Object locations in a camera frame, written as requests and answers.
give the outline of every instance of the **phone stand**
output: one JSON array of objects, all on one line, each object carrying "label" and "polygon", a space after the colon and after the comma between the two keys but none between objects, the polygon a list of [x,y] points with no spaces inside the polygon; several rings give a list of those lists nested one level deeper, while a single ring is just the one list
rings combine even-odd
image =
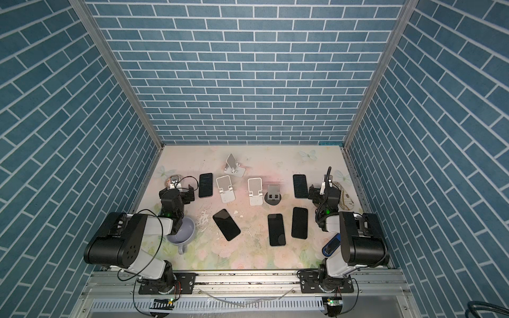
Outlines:
[{"label": "phone stand", "polygon": [[249,204],[261,206],[263,204],[262,178],[247,179],[247,190],[249,191]]},{"label": "phone stand", "polygon": [[246,168],[242,168],[240,163],[237,162],[237,159],[235,159],[235,157],[230,154],[226,159],[226,167],[224,167],[224,173],[241,178],[244,175],[244,172],[246,172]]},{"label": "phone stand", "polygon": [[279,193],[279,184],[271,183],[265,193],[265,202],[272,206],[277,206],[281,202],[281,194]]},{"label": "phone stand", "polygon": [[219,194],[221,195],[221,201],[228,203],[235,200],[235,194],[233,193],[232,180],[230,176],[223,176],[216,179],[217,187],[219,188]]}]

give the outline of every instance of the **white mug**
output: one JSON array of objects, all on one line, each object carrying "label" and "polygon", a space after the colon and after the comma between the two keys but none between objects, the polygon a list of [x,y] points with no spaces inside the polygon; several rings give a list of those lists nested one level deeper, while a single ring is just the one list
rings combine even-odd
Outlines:
[{"label": "white mug", "polygon": [[186,252],[187,244],[194,240],[195,225],[194,221],[185,216],[182,219],[182,225],[175,235],[167,235],[168,242],[179,247],[179,254],[183,255]]}]

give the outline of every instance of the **phone screen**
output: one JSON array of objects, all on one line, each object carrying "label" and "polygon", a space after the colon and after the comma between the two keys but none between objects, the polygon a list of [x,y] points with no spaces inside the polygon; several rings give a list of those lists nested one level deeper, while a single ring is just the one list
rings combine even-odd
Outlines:
[{"label": "phone screen", "polygon": [[307,209],[293,208],[292,237],[307,239]]},{"label": "phone screen", "polygon": [[285,226],[283,225],[283,215],[269,214],[269,244],[270,246],[286,245]]},{"label": "phone screen", "polygon": [[237,235],[240,234],[239,227],[227,210],[222,209],[221,211],[214,214],[212,219],[214,222],[216,222],[217,227],[219,227],[221,233],[223,233],[224,238],[226,238],[227,241],[233,240]]},{"label": "phone screen", "polygon": [[307,199],[307,180],[305,175],[293,175],[293,191],[297,199]]},{"label": "phone screen", "polygon": [[341,236],[336,234],[322,249],[322,253],[325,257],[330,257],[338,247],[341,246]]},{"label": "phone screen", "polygon": [[198,189],[198,197],[212,196],[212,174],[200,175],[200,186]]}]

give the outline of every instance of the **table surface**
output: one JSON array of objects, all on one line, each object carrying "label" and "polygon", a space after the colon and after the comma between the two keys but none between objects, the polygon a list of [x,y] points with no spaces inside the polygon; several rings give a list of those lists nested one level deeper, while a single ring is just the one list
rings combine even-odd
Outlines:
[{"label": "table surface", "polygon": [[[242,178],[231,176],[235,201],[221,202],[215,179],[225,176],[223,170],[232,153],[241,167],[246,168]],[[166,146],[157,163],[139,205],[139,210],[150,209],[158,214],[161,202],[158,192],[165,188],[171,175],[194,176],[213,173],[214,194],[185,205],[184,214],[196,224],[196,237],[179,255],[177,247],[166,237],[157,258],[170,261],[175,270],[232,270],[232,269],[298,269],[316,268],[323,260],[322,247],[334,236],[323,232],[315,223],[315,209],[311,200],[296,199],[293,193],[293,175],[303,174],[307,186],[320,187],[323,175],[331,166],[333,182],[342,191],[341,210],[362,213],[359,199],[338,146]],[[271,206],[250,206],[247,179],[262,178],[263,193],[270,183],[280,184],[281,202]],[[196,181],[186,178],[183,186]],[[291,236],[294,207],[308,209],[308,237],[306,240]],[[212,220],[212,216],[226,209],[235,220],[241,234],[228,242]],[[267,215],[283,214],[286,245],[269,245]],[[144,236],[142,249],[153,255],[160,236]]]}]

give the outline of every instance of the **brick wallpaper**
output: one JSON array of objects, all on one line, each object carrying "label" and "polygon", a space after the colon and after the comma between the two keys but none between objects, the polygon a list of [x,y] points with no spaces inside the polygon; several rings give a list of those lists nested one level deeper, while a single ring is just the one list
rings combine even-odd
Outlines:
[{"label": "brick wallpaper", "polygon": [[420,0],[352,144],[422,316],[509,306],[508,43],[506,1]]},{"label": "brick wallpaper", "polygon": [[156,150],[67,0],[0,8],[0,317],[69,315]]},{"label": "brick wallpaper", "polygon": [[404,0],[87,1],[166,144],[343,141]]}]

